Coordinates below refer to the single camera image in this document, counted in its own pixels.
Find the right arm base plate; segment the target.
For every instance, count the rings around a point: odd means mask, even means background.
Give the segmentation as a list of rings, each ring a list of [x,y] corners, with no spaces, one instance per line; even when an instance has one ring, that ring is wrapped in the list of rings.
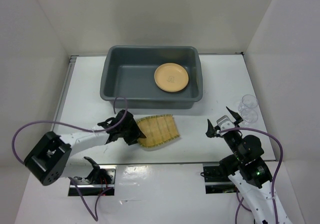
[[[236,186],[223,174],[217,162],[204,163],[200,176],[204,179],[206,194],[228,194],[237,191]]]

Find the tan round plate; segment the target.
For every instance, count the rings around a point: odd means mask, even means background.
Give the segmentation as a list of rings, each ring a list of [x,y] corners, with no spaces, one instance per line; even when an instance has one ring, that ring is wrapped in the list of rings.
[[[154,72],[154,81],[163,91],[175,93],[182,91],[189,83],[187,70],[176,63],[164,63]]]

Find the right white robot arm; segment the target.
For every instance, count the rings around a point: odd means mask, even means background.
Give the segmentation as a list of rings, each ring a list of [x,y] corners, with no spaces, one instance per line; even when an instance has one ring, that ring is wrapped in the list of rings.
[[[261,140],[252,134],[244,136],[240,123],[243,118],[229,109],[232,115],[222,116],[216,126],[207,123],[208,138],[222,138],[232,154],[219,161],[219,175],[231,181],[240,192],[240,204],[246,202],[256,224],[290,224],[291,220],[275,189],[276,177],[280,167],[271,173],[262,159],[264,150]]]

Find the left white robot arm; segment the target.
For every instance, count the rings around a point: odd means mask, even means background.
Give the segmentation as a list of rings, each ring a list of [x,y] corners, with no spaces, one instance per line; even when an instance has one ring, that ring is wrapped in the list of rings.
[[[23,164],[43,186],[48,186],[66,176],[64,169],[71,156],[120,138],[129,146],[138,143],[138,139],[146,138],[134,116],[124,109],[115,117],[99,122],[88,132],[62,135],[54,131],[45,133],[24,159]]]

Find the woven bamboo tray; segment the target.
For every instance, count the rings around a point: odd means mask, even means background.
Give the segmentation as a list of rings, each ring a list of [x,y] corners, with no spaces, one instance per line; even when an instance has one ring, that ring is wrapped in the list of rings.
[[[163,146],[180,137],[172,114],[146,116],[136,123],[145,135],[145,138],[138,139],[138,144],[145,149]]]

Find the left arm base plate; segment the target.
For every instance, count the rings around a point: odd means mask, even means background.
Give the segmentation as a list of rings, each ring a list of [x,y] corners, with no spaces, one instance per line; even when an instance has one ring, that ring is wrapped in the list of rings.
[[[91,167],[90,172],[85,176],[72,177],[83,196],[98,196],[103,191],[103,196],[113,196],[115,194],[116,180],[115,165],[100,165],[99,169]]]

